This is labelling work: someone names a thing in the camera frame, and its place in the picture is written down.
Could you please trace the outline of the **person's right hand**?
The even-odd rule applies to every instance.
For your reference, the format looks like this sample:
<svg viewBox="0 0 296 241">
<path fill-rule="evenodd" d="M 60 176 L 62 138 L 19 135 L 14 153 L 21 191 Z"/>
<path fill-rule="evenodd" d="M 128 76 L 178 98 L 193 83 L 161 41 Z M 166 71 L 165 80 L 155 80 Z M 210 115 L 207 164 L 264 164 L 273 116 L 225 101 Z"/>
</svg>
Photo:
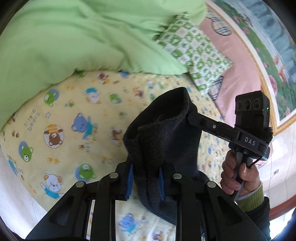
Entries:
<svg viewBox="0 0 296 241">
<path fill-rule="evenodd" d="M 241 189 L 241 184 L 236 180 L 237 177 L 245 181 L 244 187 L 240 196 L 247 195 L 255 191 L 261 185 L 259 172 L 256 166 L 248 168 L 245 163 L 242 163 L 238 168 L 237 162 L 232 150 L 226 154 L 225 160 L 222 163 L 222 173 L 220 185 L 226 194 L 233 194 Z"/>
</svg>

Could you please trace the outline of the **person's right forearm sleeve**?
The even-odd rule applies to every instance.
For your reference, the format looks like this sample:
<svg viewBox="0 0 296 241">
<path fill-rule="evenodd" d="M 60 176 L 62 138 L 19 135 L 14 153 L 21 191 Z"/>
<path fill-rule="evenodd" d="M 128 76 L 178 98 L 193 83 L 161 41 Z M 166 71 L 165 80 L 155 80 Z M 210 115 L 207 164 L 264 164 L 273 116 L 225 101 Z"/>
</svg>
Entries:
<svg viewBox="0 0 296 241">
<path fill-rule="evenodd" d="M 264 196 L 262 183 L 260 183 L 256 190 L 240 196 L 236 202 L 256 224 L 266 239 L 271 240 L 269 222 L 270 204 L 269 198 Z"/>
</svg>

